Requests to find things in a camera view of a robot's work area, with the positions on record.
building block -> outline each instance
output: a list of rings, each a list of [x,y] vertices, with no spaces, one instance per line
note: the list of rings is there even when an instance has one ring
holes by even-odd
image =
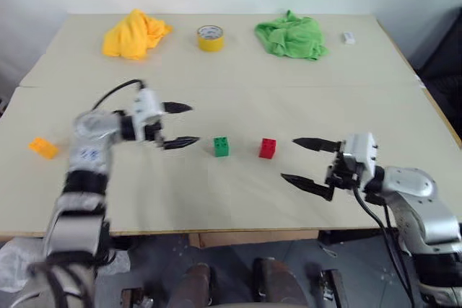
[[[264,138],[261,142],[260,158],[264,159],[273,159],[274,152],[276,151],[276,140],[271,138]]]
[[[227,157],[230,155],[230,146],[226,137],[214,138],[214,147],[216,157]]]
[[[58,153],[58,147],[54,146],[44,138],[36,137],[34,141],[29,144],[29,148],[39,153],[46,159],[54,158]]]

yellow tape roll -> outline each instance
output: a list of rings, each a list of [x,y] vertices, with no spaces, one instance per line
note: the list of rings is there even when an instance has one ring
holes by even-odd
[[[216,25],[204,25],[197,29],[197,42],[202,50],[218,52],[225,44],[223,29]]]

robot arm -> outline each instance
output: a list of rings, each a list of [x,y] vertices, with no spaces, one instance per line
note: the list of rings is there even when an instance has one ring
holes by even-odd
[[[414,168],[375,165],[378,146],[372,134],[345,141],[321,138],[294,140],[306,149],[336,153],[326,185],[304,177],[282,177],[298,188],[331,201],[334,189],[364,191],[366,201],[390,206],[403,248],[412,256],[419,290],[430,304],[462,306],[462,241],[457,218],[439,200],[435,181]]]
[[[164,141],[160,133],[166,112],[187,110],[184,104],[159,103],[141,84],[132,115],[94,109],[75,120],[69,171],[45,234],[45,260],[31,265],[31,278],[12,307],[93,307],[96,270],[109,258],[105,191],[112,146],[121,141],[155,141],[164,149],[188,146],[199,138]]]

table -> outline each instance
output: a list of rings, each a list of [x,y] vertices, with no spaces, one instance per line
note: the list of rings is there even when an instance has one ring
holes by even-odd
[[[0,120],[0,234],[44,232],[62,189],[71,122],[107,89],[139,77],[162,100],[195,108],[165,117],[165,135],[202,140],[178,151],[134,143],[114,148],[108,217],[115,234],[375,226],[347,192],[338,190],[329,203],[280,178],[284,172],[323,181],[332,156],[291,142],[301,136],[340,140],[372,131],[379,164],[422,168],[436,179],[443,201],[462,202],[458,145],[373,17],[315,17],[331,51],[317,62],[264,53],[251,31],[270,15],[165,16],[175,31],[146,61],[104,57],[96,33],[120,17],[71,16],[15,91]],[[223,26],[226,48],[201,52],[182,23],[191,30]],[[341,43],[345,30],[354,32],[356,45]],[[128,108],[133,97],[125,90],[103,107]],[[58,144],[61,154],[48,161],[31,152],[27,144],[36,136]],[[229,157],[213,156],[215,136],[228,136]],[[258,158],[263,137],[278,141],[272,160]],[[454,212],[462,220],[462,211]]]

orange block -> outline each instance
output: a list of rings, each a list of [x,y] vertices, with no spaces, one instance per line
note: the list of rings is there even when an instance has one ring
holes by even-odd
[[[34,141],[29,144],[29,148],[36,151],[46,159],[52,159],[58,153],[58,147],[40,137],[34,138]]]

